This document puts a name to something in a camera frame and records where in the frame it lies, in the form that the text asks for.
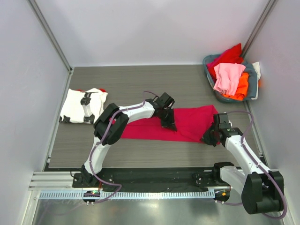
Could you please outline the crimson t shirt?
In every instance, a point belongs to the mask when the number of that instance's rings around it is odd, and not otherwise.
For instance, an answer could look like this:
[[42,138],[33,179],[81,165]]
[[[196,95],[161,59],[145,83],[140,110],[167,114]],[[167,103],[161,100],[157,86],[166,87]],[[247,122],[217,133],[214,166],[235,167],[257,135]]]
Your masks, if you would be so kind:
[[213,105],[176,108],[174,116],[177,131],[163,128],[160,119],[153,117],[129,123],[121,138],[200,143],[213,122],[213,115],[217,113]]

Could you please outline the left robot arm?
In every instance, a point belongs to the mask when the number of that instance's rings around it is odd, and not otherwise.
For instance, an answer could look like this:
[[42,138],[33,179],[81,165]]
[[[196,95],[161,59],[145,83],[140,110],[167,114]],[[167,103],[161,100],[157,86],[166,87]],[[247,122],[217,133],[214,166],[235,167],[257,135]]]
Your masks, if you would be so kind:
[[175,100],[165,92],[161,96],[144,99],[136,105],[109,104],[94,122],[94,142],[88,159],[80,169],[79,182],[91,188],[99,183],[98,173],[103,168],[108,150],[121,138],[126,126],[131,122],[158,118],[162,128],[177,131],[174,103]]

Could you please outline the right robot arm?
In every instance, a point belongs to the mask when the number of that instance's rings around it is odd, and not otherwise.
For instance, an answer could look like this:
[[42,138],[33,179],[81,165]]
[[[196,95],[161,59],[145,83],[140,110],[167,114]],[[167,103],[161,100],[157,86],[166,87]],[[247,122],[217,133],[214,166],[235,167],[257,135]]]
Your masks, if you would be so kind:
[[202,142],[214,147],[222,144],[237,160],[240,171],[230,162],[216,163],[211,179],[216,185],[227,183],[235,189],[248,214],[263,214],[270,218],[271,212],[280,212],[277,220],[286,216],[282,174],[271,170],[261,161],[248,145],[245,133],[232,127],[227,113],[214,114],[211,126],[202,136]]

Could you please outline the orange t shirt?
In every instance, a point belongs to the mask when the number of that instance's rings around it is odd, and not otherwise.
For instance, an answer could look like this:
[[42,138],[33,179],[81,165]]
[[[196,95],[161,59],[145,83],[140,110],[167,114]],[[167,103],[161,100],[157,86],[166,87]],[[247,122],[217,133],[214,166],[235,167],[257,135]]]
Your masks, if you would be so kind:
[[235,83],[227,94],[222,94],[225,98],[242,101],[248,93],[249,73],[243,72],[239,78],[239,82]]

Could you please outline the pink t shirt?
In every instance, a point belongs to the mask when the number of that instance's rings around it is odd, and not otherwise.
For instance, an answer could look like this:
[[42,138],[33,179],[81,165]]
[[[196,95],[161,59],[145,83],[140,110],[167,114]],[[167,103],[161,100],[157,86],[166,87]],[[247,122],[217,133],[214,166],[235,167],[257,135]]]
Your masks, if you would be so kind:
[[216,82],[213,89],[221,94],[234,96],[245,68],[237,63],[219,63],[214,67]]

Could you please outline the blue laundry basket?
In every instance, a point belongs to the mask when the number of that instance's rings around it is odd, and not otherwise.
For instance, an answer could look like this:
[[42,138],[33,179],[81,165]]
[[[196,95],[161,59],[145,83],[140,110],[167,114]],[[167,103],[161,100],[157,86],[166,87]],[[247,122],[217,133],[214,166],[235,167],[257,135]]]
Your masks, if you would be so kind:
[[[213,60],[217,59],[219,56],[221,56],[221,54],[209,55],[209,56],[206,56],[202,61],[202,64],[204,67],[204,74],[206,75],[212,89],[215,85],[215,82],[213,81],[213,78],[212,78],[211,74],[209,73],[208,64],[211,63]],[[214,90],[215,97],[219,102],[221,102],[221,103],[237,103],[237,102],[241,102],[241,101],[245,102],[245,101],[252,100],[253,98],[256,97],[256,94],[258,93],[257,72],[255,71],[253,65],[251,63],[248,63],[247,61],[243,61],[242,65],[246,66],[245,71],[246,71],[246,73],[249,74],[249,78],[248,78],[249,86],[248,86],[248,90],[247,90],[247,96],[244,97],[242,100],[234,100],[231,98],[226,98],[221,93]]]

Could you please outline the white cloth in basket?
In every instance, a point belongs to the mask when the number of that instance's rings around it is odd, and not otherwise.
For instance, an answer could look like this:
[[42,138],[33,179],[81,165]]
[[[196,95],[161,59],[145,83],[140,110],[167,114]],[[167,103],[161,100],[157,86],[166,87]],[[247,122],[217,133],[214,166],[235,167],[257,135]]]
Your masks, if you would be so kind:
[[257,61],[255,63],[252,63],[252,66],[257,73],[257,80],[259,81],[261,78],[261,70],[260,70],[260,63]]

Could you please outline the red t shirt in basket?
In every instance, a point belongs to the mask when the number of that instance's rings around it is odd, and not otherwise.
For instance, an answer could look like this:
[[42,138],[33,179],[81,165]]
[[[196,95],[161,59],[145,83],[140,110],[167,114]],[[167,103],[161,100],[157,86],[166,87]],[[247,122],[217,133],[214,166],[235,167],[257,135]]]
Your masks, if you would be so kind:
[[239,43],[233,46],[230,49],[224,51],[219,57],[214,59],[212,62],[207,64],[208,71],[213,79],[216,81],[216,73],[214,67],[220,63],[238,63],[241,64],[243,62],[242,54],[242,44]]

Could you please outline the folded white t shirt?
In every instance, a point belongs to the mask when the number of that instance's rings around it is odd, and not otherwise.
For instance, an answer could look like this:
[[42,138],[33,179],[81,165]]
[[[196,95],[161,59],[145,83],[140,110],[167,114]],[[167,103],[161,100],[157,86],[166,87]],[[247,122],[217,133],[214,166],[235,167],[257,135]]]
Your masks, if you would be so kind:
[[104,111],[108,93],[104,89],[69,89],[60,112],[60,123],[93,124]]

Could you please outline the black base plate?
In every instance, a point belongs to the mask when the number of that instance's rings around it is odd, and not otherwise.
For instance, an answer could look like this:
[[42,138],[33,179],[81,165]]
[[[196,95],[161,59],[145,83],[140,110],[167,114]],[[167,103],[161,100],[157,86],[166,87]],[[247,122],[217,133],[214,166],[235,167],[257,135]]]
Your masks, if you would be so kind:
[[202,192],[229,186],[214,167],[104,168],[97,176],[121,184],[120,192]]

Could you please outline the right aluminium frame post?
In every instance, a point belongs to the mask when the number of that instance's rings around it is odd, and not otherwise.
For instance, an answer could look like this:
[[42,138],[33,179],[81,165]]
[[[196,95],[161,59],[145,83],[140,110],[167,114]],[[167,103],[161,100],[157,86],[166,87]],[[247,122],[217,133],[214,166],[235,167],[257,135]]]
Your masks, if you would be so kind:
[[262,13],[260,14],[254,28],[252,29],[246,43],[244,44],[244,47],[242,49],[241,56],[245,58],[246,54],[248,53],[250,47],[254,43],[255,39],[257,38],[258,34],[262,30],[264,24],[266,23],[268,17],[270,16],[272,10],[276,6],[278,0],[268,0]]

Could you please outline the aluminium frame post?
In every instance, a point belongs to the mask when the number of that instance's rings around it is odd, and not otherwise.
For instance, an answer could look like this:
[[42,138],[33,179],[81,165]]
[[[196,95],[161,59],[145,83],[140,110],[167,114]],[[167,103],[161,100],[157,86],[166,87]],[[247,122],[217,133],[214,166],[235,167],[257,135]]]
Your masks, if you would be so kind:
[[254,28],[252,29],[246,43],[244,44],[244,47],[242,49],[241,56],[245,58],[246,54],[248,53],[250,47],[254,43],[255,39],[257,38],[258,34],[262,30],[264,24],[266,23],[268,17],[270,16],[272,10],[276,6],[278,0],[268,0],[262,13],[260,14]]
[[41,24],[44,32],[46,33],[50,43],[54,47],[56,53],[58,54],[60,60],[62,61],[63,65],[67,69],[69,73],[72,72],[72,67],[70,66],[65,54],[63,53],[56,37],[54,36],[54,33],[52,32],[48,22],[46,21],[46,18],[44,17],[40,7],[38,6],[37,2],[35,0],[27,0],[30,7],[32,8],[35,16],[37,17],[39,23]]

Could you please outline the left aluminium frame post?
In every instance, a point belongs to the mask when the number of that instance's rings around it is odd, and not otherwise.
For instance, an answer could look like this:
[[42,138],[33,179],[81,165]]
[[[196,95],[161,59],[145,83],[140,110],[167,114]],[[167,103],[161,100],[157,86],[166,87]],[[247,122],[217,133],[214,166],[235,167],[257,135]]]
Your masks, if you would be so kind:
[[72,72],[72,67],[70,66],[65,54],[63,53],[56,37],[54,36],[54,33],[52,32],[48,22],[46,21],[46,18],[44,17],[40,7],[38,6],[37,2],[35,0],[27,0],[30,7],[32,8],[35,16],[37,17],[39,23],[41,24],[44,32],[46,33],[50,43],[54,47],[56,53],[58,54],[60,60],[62,61],[63,65],[67,69],[69,73]]

